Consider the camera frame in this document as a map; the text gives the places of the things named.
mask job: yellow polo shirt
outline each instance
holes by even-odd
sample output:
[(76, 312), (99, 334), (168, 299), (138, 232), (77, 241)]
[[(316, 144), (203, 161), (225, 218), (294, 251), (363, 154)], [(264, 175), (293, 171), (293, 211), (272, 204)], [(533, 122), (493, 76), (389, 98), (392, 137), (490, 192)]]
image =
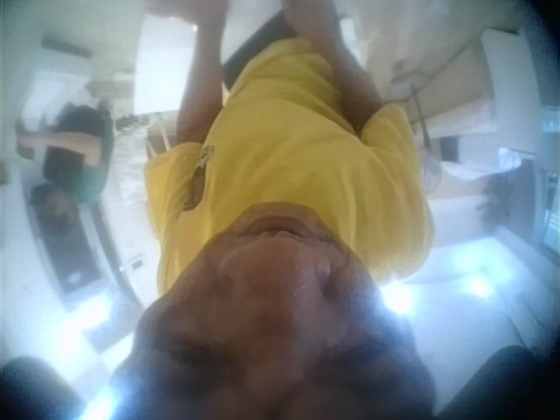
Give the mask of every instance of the yellow polo shirt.
[[(407, 276), (433, 237), (412, 138), (396, 105), (357, 137), (326, 61), (302, 39), (271, 45), (243, 71), (205, 144), (182, 143), (147, 165), (160, 292), (245, 210), (270, 202), (310, 207), (376, 281)], [(185, 210), (202, 156), (202, 200)]]

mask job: fluorescent light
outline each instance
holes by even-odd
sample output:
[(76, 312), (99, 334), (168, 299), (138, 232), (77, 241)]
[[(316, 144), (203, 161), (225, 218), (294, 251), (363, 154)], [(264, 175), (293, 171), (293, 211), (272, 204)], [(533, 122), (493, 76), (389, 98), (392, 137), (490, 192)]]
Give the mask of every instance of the fluorescent light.
[(477, 298), (486, 299), (494, 293), (494, 287), (488, 278), (481, 274), (475, 274), (474, 276), (468, 277), (465, 291)]
[(413, 298), (410, 288), (402, 283), (393, 282), (381, 287), (385, 305), (393, 312), (404, 315), (412, 311)]
[(116, 395), (112, 388), (104, 388), (89, 402), (79, 420), (109, 420), (117, 405)]
[(92, 297), (81, 303), (73, 312), (72, 318), (82, 330), (92, 330), (109, 319), (111, 302), (105, 295)]

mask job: lip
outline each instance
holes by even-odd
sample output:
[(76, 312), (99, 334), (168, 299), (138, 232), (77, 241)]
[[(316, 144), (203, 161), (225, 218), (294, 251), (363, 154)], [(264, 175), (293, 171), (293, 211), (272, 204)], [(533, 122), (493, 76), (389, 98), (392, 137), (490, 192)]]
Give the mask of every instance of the lip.
[(244, 236), (287, 232), (301, 238), (311, 238), (312, 231), (301, 220), (289, 216), (265, 216), (253, 221), (242, 231)]

